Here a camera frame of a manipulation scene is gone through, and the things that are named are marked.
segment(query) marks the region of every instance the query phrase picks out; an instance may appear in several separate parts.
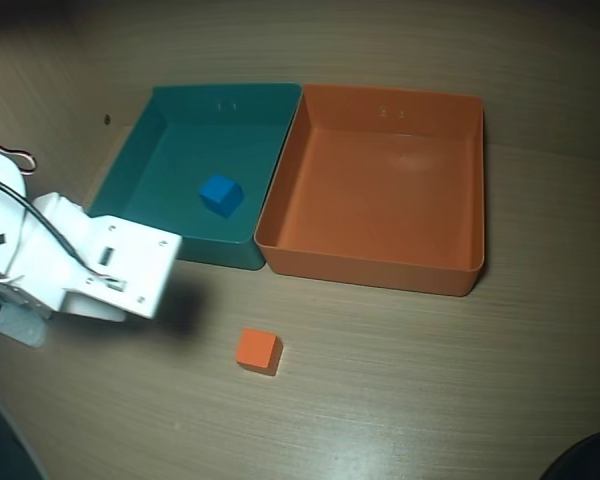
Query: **wooden table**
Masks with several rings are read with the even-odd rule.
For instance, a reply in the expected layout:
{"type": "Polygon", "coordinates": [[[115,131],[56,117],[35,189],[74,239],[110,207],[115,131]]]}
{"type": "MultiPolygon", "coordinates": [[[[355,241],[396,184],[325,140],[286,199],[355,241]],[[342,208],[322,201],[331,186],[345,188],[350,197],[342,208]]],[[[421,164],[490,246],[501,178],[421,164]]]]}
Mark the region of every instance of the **wooden table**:
{"type": "Polygon", "coordinates": [[[53,480],[538,478],[600,430],[600,162],[487,165],[465,298],[179,264],[155,323],[0,337],[0,408],[53,480]],[[246,326],[276,377],[235,364],[246,326]]]}

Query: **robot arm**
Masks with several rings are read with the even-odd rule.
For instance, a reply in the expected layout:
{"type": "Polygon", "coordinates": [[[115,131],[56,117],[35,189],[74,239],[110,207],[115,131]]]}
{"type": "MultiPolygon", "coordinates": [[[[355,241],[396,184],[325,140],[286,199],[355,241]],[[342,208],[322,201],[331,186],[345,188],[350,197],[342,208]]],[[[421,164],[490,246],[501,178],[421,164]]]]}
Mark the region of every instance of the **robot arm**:
{"type": "Polygon", "coordinates": [[[32,204],[24,194],[22,172],[0,154],[2,333],[39,346],[53,312],[111,321],[127,312],[154,316],[180,236],[116,217],[90,218],[57,193],[32,204]]]}

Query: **foam cube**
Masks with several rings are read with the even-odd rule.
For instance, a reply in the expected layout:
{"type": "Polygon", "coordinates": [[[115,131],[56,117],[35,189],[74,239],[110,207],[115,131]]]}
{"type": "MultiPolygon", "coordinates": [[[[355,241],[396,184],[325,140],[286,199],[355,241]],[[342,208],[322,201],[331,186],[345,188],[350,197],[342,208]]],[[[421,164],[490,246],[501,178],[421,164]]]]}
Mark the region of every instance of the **foam cube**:
{"type": "Polygon", "coordinates": [[[236,362],[247,370],[274,376],[282,348],[282,341],[273,333],[245,328],[238,343],[236,362]]]}
{"type": "Polygon", "coordinates": [[[212,176],[199,193],[202,202],[209,210],[225,218],[231,216],[244,198],[240,185],[222,175],[212,176]]]}

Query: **black cable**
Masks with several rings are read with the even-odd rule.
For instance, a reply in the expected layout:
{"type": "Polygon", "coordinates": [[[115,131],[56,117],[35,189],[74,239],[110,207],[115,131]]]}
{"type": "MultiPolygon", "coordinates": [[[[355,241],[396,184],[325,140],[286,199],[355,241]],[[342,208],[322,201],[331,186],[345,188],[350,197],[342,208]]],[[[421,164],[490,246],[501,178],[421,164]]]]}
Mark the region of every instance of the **black cable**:
{"type": "Polygon", "coordinates": [[[47,217],[45,217],[40,212],[40,210],[38,210],[29,200],[27,200],[26,198],[24,198],[18,192],[16,192],[15,190],[13,190],[8,185],[5,185],[1,181],[0,181],[0,191],[3,192],[3,193],[5,193],[9,197],[11,197],[13,200],[15,200],[17,203],[19,203],[22,207],[24,207],[24,209],[28,213],[30,213],[31,215],[33,215],[33,217],[38,222],[40,222],[40,224],[42,224],[42,226],[51,234],[51,236],[53,236],[53,238],[56,239],[56,241],[60,244],[60,246],[62,247],[62,249],[65,252],[67,252],[67,254],[71,258],[73,258],[76,262],[78,262],[80,264],[80,266],[84,267],[89,273],[91,273],[91,274],[93,274],[93,275],[95,275],[97,277],[108,278],[106,275],[102,275],[102,274],[96,272],[89,265],[87,265],[87,262],[85,262],[83,260],[83,258],[80,256],[80,254],[77,252],[77,250],[75,248],[73,248],[73,245],[71,245],[71,243],[69,243],[69,240],[67,240],[64,237],[64,235],[62,235],[62,233],[60,233],[58,231],[58,229],[53,226],[53,224],[47,219],[47,217]]]}

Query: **rectangular slot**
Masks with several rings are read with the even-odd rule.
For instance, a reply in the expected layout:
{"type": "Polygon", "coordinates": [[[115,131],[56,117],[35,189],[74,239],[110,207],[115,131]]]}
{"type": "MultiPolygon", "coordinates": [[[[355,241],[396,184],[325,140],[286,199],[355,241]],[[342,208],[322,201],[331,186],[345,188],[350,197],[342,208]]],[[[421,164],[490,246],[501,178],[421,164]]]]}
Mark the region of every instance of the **rectangular slot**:
{"type": "Polygon", "coordinates": [[[113,248],[111,247],[107,247],[104,249],[104,251],[102,252],[102,255],[100,256],[100,265],[102,265],[103,267],[106,267],[109,265],[109,262],[111,262],[111,256],[113,255],[113,248]]]}

